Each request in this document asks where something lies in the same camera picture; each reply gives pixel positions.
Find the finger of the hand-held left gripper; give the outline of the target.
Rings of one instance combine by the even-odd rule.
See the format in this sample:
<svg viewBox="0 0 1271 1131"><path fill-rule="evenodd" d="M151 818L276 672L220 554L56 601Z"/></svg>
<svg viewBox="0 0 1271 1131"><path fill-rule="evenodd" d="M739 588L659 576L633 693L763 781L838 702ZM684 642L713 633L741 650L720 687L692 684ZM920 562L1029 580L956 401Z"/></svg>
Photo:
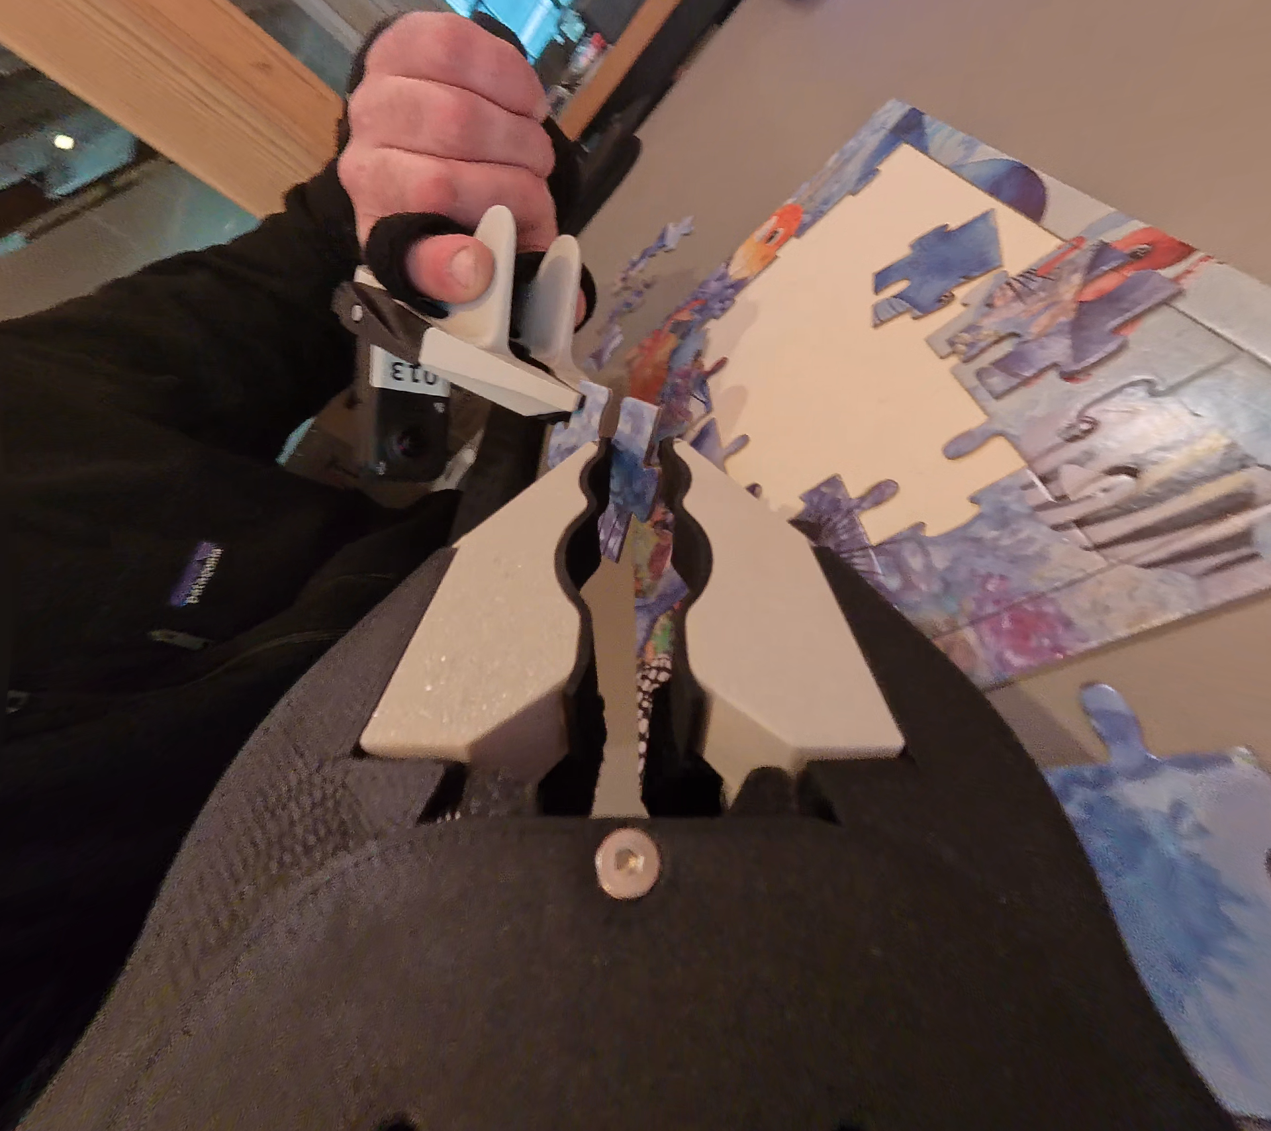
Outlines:
<svg viewBox="0 0 1271 1131"><path fill-rule="evenodd" d="M568 417L583 396L566 381L516 357L509 348L483 348L437 325L426 325L420 364L451 384L526 417Z"/></svg>

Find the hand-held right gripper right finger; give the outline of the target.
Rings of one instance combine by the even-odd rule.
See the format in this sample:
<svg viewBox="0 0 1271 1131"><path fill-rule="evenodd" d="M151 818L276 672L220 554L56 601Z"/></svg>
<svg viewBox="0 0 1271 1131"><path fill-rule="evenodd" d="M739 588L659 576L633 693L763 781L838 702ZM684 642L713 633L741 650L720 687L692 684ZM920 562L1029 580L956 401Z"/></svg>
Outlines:
<svg viewBox="0 0 1271 1131"><path fill-rule="evenodd" d="M659 687L659 791L729 804L760 770L881 760L905 741L802 535L689 443L660 447L687 588Z"/></svg>

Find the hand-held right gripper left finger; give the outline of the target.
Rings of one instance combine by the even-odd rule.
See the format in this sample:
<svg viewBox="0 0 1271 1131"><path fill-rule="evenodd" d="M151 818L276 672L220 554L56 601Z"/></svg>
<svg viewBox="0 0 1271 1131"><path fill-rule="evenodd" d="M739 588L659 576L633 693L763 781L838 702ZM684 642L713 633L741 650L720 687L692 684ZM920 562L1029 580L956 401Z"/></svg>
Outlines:
<svg viewBox="0 0 1271 1131"><path fill-rule="evenodd" d="M609 468L589 440L459 539L359 737L367 754L558 763L576 746Z"/></svg>

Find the light blue puzzle piece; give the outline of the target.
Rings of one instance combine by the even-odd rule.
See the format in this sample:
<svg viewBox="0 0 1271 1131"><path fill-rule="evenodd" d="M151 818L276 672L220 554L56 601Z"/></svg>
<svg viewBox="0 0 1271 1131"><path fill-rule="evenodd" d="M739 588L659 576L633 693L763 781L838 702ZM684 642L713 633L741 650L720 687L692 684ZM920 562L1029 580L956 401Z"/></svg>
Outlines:
<svg viewBox="0 0 1271 1131"><path fill-rule="evenodd" d="M610 389L585 377L579 383L580 404L567 421L549 433L547 468L551 469L588 440L601 439L601 421ZM608 436L610 447L609 504L599 519L602 555L618 560L627 533L647 521L658 497L659 471L651 460L659 408L639 398L622 397L617 422Z"/></svg>

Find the sea animal jigsaw puzzle tray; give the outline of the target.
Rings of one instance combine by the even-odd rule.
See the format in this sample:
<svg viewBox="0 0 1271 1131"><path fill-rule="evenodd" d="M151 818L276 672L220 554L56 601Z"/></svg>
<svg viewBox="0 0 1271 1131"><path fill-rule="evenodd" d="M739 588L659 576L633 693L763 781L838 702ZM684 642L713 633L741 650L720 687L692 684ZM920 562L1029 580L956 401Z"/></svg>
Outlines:
<svg viewBox="0 0 1271 1131"><path fill-rule="evenodd" d="M1002 265L875 327L874 275L995 210ZM1160 751L1268 766L1268 282L891 101L625 356L1037 752L1106 679Z"/></svg>

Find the dark blue puzzle piece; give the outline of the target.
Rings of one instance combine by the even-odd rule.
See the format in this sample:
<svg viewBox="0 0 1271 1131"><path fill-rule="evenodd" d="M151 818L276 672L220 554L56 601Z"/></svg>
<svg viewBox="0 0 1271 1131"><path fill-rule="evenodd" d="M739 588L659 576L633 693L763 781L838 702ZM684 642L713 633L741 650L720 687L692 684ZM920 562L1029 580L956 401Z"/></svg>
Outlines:
<svg viewBox="0 0 1271 1131"><path fill-rule="evenodd" d="M995 210L950 227L941 223L916 238L897 260L874 275L875 327L909 314L925 317L946 306L964 282L1002 265Z"/></svg>

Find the pale blue white puzzle piece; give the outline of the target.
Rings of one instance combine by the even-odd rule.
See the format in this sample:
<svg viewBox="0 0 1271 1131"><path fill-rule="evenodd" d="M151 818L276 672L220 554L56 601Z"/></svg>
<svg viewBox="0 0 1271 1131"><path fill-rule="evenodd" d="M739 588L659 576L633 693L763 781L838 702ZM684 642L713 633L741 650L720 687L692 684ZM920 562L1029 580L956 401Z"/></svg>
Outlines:
<svg viewBox="0 0 1271 1131"><path fill-rule="evenodd" d="M1105 759L1046 771L1137 974L1216 1097L1270 1117L1270 778L1243 746L1160 756L1104 681L1081 708Z"/></svg>

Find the person's left forearm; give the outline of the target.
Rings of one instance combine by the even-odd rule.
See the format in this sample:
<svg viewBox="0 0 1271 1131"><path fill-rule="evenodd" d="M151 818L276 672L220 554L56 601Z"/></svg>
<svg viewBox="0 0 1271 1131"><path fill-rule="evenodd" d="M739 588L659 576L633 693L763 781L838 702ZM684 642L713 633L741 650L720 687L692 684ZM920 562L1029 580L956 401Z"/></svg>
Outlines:
<svg viewBox="0 0 1271 1131"><path fill-rule="evenodd" d="M233 240L147 264L2 322L2 365L29 355L76 396L274 459L355 368L331 307L359 261L335 159Z"/></svg>

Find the person's left hand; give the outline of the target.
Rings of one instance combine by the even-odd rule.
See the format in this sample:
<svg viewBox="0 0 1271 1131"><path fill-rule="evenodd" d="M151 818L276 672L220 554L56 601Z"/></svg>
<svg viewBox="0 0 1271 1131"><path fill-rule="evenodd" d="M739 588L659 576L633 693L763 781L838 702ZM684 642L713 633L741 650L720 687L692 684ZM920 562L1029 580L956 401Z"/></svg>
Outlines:
<svg viewBox="0 0 1271 1131"><path fill-rule="evenodd" d="M456 223L412 243L402 263L406 282L439 302L489 288L495 259L472 231L495 205L512 214L521 251L549 248L559 205L546 113L527 59L499 35L451 11L393 18L364 48L337 164L358 246L387 217Z"/></svg>

